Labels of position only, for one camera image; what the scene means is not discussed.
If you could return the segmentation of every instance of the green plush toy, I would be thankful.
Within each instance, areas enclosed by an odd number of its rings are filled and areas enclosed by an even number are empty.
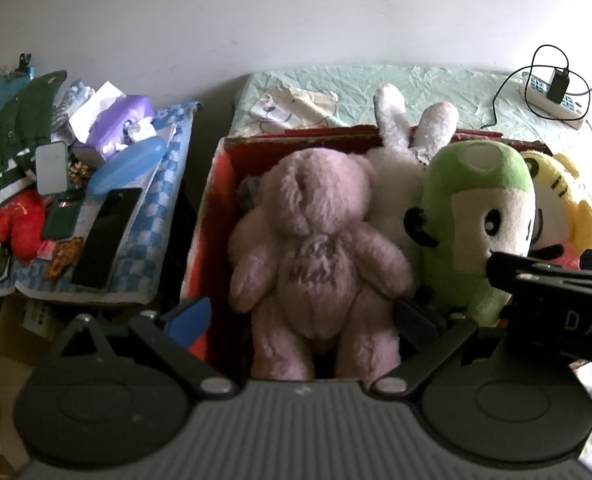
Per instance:
[[[489,285],[487,259],[492,251],[525,255],[532,238],[534,184],[521,155],[492,140],[445,146],[429,164],[421,206],[407,211],[405,229],[423,246],[433,303],[495,324],[509,295]]]

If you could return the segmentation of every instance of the white smartphone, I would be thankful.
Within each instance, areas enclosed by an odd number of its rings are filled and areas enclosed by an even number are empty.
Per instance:
[[[62,140],[36,148],[36,177],[41,196],[65,192],[69,185],[67,148]]]

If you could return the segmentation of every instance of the white wall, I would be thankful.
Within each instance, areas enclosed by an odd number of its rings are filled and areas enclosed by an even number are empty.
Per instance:
[[[41,72],[108,79],[156,104],[204,102],[188,170],[200,184],[248,72],[381,61],[513,70],[540,43],[562,47],[592,83],[592,0],[0,0],[0,65],[32,52]]]

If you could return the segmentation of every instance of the yellow plush ear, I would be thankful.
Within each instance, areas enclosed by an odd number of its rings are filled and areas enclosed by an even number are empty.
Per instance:
[[[580,171],[578,171],[576,164],[574,164],[567,155],[564,155],[563,153],[557,153],[553,156],[553,158],[554,160],[559,161],[563,165],[563,168],[565,168],[571,174],[571,176],[574,177],[574,179],[577,179],[580,176]]]
[[[578,254],[592,249],[592,205],[585,199],[578,203],[571,242]]]

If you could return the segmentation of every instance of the power socket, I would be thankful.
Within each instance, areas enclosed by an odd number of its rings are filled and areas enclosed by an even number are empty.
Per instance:
[[[585,113],[581,104],[575,102],[574,98],[569,94],[565,94],[560,104],[554,103],[547,99],[547,92],[550,89],[548,83],[535,75],[532,75],[529,82],[526,80],[527,74],[524,74],[524,78],[525,85],[527,86],[527,102],[529,104],[537,106],[559,119],[578,119],[577,121],[565,121],[565,124],[569,124],[572,128],[580,130],[583,124],[585,124],[585,118],[580,119],[580,116]],[[518,87],[518,91],[523,96],[524,86],[522,84]]]

